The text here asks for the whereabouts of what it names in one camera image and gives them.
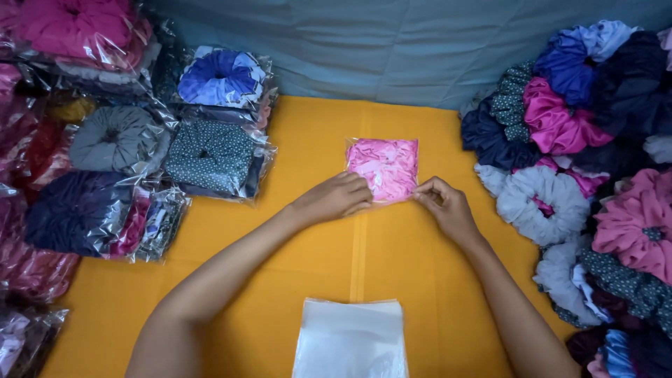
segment yellow tablecloth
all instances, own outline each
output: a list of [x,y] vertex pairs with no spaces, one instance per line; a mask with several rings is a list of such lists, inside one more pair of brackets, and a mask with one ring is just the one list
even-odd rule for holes
[[[343,169],[345,138],[419,139],[419,180],[465,191],[478,226],[565,339],[573,328],[532,282],[537,248],[505,224],[463,152],[454,111],[284,96],[269,133],[276,161],[256,209],[195,198],[164,266],[84,259],[68,319],[41,378],[122,377],[160,298],[210,256]],[[405,202],[319,225],[270,258],[204,340],[206,377],[290,377],[306,297],[398,299],[412,377],[512,377],[479,283],[429,214]]]

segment pile of packaged scrunchies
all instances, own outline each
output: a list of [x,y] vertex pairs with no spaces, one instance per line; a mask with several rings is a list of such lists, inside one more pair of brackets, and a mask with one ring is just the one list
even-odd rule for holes
[[188,194],[253,203],[278,88],[269,57],[187,48],[146,4],[0,13],[0,377],[25,377],[82,256],[162,262]]
[[561,30],[460,117],[588,376],[672,377],[672,28]]

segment person's left hand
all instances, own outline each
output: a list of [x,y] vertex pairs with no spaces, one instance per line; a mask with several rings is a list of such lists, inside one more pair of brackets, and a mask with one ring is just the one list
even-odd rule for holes
[[303,227],[348,216],[371,206],[373,195],[358,174],[341,172],[297,198],[287,207]]

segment hand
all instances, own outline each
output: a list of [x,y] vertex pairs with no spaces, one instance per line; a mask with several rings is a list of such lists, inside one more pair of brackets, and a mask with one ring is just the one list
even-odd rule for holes
[[413,192],[413,198],[431,212],[446,236],[463,250],[485,241],[474,222],[463,191],[434,176]]
[[358,174],[341,172],[288,205],[303,227],[331,221],[371,206],[373,195]]

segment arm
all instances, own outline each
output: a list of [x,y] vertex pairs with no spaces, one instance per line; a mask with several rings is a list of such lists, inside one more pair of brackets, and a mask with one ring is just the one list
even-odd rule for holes
[[415,199],[434,215],[474,268],[516,376],[578,378],[579,366],[476,227],[464,193],[438,177],[415,191]]
[[212,256],[168,293],[149,316],[133,349],[126,378],[199,377],[197,327],[219,313],[254,270],[295,233],[366,208],[371,200],[365,179],[340,173]]

